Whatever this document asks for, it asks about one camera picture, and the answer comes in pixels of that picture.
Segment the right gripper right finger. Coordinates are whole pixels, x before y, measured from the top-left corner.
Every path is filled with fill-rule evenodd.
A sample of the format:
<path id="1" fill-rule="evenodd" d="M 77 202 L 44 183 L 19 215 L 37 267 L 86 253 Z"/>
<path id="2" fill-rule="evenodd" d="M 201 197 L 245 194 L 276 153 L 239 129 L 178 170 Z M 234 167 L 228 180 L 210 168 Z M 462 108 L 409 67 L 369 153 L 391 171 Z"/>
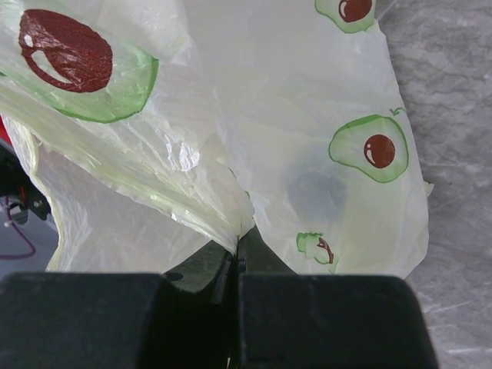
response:
<path id="1" fill-rule="evenodd" d="M 418 300 L 402 279 L 294 273 L 257 228 L 238 244 L 243 368 L 436 368 Z"/>

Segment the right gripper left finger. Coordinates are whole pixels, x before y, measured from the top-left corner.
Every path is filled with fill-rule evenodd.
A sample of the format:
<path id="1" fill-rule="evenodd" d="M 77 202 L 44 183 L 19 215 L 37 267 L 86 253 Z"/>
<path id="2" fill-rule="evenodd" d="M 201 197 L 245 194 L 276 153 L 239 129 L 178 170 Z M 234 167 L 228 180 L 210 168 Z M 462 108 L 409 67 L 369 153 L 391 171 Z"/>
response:
<path id="1" fill-rule="evenodd" d="M 234 257 L 165 273 L 19 272 L 1 282 L 3 368 L 224 368 Z"/>

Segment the green avocado print plastic bag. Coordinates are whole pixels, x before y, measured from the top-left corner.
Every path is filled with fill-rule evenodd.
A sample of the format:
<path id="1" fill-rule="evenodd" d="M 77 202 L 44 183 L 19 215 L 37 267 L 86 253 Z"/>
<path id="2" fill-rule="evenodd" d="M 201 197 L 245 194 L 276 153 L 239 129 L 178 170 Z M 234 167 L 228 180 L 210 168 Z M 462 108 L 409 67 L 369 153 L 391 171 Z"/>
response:
<path id="1" fill-rule="evenodd" d="M 47 269 L 166 271 L 257 230 L 299 274 L 407 277 L 428 186 L 373 1 L 3 1 L 1 114 Z"/>

